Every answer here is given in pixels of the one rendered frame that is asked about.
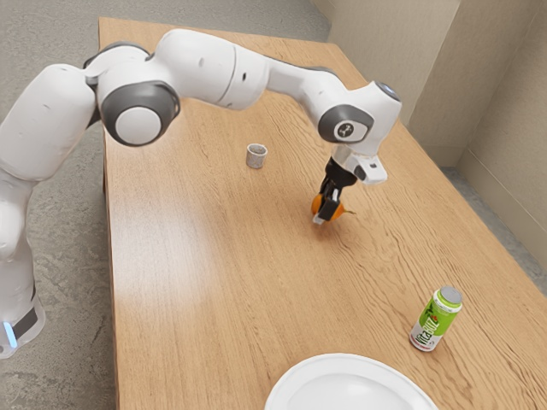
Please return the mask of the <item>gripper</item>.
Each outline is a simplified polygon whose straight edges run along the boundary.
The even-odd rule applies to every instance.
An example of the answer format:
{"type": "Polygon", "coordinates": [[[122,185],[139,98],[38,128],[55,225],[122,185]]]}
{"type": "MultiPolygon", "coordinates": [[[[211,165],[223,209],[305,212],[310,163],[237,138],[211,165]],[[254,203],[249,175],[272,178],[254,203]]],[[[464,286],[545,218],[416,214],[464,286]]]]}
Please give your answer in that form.
{"type": "Polygon", "coordinates": [[[357,177],[343,169],[332,157],[325,167],[325,178],[321,183],[321,193],[312,201],[313,222],[322,225],[325,222],[336,220],[341,216],[341,202],[339,194],[343,188],[352,186],[357,177]]]}

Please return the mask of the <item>orange fruit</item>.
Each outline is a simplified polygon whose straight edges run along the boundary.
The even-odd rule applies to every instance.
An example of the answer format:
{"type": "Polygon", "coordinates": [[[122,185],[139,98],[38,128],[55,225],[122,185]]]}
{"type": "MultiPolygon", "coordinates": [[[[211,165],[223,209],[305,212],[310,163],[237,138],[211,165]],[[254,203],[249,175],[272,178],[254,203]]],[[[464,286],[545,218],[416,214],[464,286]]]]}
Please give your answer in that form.
{"type": "Polygon", "coordinates": [[[313,221],[320,225],[324,222],[330,222],[338,219],[343,214],[355,214],[344,207],[341,202],[327,198],[322,194],[317,194],[311,204],[313,221]]]}

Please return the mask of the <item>white plate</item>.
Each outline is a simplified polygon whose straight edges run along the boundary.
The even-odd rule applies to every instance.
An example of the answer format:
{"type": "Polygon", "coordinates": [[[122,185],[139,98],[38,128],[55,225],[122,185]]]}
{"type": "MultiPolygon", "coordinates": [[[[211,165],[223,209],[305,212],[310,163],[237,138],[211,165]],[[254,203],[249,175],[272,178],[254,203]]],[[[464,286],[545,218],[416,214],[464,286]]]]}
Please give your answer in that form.
{"type": "Polygon", "coordinates": [[[264,410],[438,410],[411,379],[358,354],[319,354],[287,370],[264,410]]]}

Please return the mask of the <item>small grey cup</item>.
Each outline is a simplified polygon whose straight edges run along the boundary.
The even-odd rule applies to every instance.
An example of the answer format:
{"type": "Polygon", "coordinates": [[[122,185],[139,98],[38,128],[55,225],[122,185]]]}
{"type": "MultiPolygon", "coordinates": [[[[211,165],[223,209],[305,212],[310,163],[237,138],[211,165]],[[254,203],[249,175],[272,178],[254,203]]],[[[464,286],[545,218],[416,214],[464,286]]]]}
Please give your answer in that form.
{"type": "Polygon", "coordinates": [[[264,166],[268,149],[260,143],[250,143],[246,147],[246,165],[252,169],[261,169],[264,166]]]}

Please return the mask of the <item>green and white can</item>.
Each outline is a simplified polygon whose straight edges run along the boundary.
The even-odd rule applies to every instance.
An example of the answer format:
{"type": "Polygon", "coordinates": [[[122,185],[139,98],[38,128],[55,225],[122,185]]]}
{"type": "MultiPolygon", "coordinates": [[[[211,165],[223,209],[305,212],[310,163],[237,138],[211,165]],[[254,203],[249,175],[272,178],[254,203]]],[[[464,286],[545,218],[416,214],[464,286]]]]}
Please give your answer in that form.
{"type": "Polygon", "coordinates": [[[420,351],[433,351],[461,310],[459,290],[448,285],[435,290],[409,333],[410,342],[420,351]]]}

